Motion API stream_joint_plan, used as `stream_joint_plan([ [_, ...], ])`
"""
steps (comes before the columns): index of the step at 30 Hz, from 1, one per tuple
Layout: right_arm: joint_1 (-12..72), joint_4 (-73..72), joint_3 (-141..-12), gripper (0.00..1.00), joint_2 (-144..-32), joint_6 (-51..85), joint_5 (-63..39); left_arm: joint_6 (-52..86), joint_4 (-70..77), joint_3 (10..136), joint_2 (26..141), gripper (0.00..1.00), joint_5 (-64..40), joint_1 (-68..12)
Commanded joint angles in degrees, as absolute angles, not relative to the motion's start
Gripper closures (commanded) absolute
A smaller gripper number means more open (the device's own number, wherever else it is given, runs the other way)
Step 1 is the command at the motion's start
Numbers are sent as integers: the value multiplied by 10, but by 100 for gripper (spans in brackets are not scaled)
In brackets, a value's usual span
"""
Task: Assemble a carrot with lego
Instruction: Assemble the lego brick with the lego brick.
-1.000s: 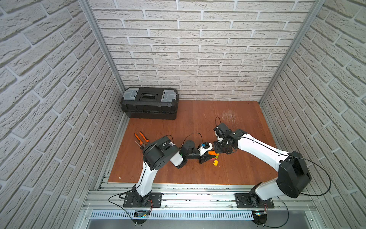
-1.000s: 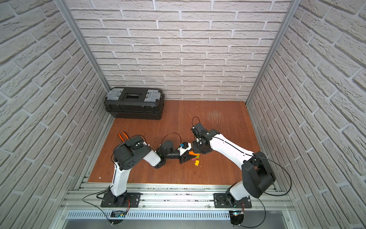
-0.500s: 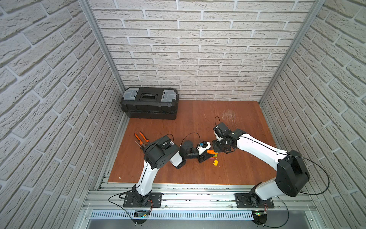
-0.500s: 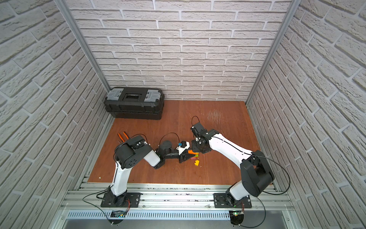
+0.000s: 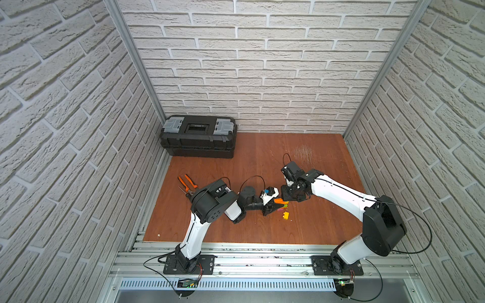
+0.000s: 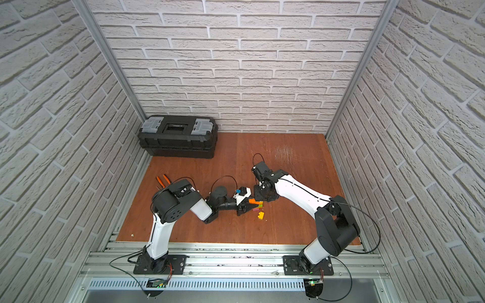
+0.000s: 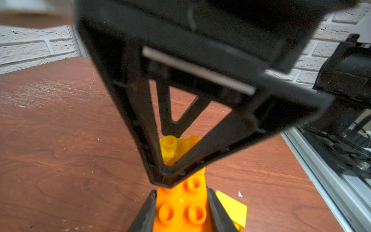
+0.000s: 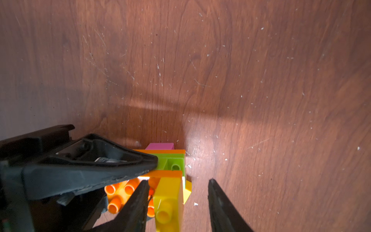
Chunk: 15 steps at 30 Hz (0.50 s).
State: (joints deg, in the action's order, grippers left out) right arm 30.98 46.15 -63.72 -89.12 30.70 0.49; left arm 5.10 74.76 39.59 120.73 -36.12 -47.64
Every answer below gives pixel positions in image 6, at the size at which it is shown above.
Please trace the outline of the orange lego brick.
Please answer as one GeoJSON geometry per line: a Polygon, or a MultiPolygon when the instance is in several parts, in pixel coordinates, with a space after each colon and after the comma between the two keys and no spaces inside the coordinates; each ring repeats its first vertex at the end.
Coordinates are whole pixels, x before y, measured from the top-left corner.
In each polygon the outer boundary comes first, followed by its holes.
{"type": "Polygon", "coordinates": [[[259,208],[261,208],[263,206],[262,201],[256,201],[255,199],[249,199],[249,203],[253,204],[253,205],[257,205],[259,208]]]}

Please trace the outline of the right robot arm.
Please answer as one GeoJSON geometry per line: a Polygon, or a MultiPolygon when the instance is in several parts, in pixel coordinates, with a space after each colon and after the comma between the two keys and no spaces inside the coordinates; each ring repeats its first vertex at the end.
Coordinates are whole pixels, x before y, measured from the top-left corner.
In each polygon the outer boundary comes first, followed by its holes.
{"type": "Polygon", "coordinates": [[[254,186],[258,201],[287,198],[315,220],[317,238],[299,253],[299,269],[311,273],[329,256],[338,256],[360,235],[351,207],[341,196],[331,197],[297,181],[284,170],[272,171],[265,162],[253,166],[258,184],[254,186]]]}

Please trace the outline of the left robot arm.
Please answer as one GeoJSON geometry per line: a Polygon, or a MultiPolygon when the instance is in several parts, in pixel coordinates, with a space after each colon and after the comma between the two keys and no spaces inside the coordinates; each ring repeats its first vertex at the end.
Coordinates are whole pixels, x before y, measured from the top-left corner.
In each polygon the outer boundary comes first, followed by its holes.
{"type": "Polygon", "coordinates": [[[144,273],[163,273],[168,266],[168,243],[174,224],[191,211],[205,224],[213,222],[223,210],[235,210],[240,216],[256,205],[250,188],[239,188],[229,196],[223,186],[204,198],[187,179],[178,180],[157,192],[152,198],[153,225],[150,239],[140,261],[147,264],[144,273]]]}

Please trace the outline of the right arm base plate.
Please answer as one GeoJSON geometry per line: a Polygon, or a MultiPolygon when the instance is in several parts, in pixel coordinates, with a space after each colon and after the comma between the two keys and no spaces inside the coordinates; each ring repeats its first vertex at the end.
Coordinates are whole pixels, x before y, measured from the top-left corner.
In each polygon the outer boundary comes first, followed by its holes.
{"type": "Polygon", "coordinates": [[[329,258],[324,258],[318,264],[313,264],[307,259],[301,260],[300,256],[283,256],[284,274],[289,276],[312,275],[332,276],[334,275],[333,265],[329,258]]]}

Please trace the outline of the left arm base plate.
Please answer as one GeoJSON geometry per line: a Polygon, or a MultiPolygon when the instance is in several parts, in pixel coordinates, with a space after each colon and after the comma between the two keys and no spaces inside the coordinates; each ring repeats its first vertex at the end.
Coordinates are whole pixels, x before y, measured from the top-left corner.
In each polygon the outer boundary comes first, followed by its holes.
{"type": "Polygon", "coordinates": [[[154,260],[148,253],[138,257],[133,273],[135,275],[182,275],[187,255],[168,255],[154,260]]]}

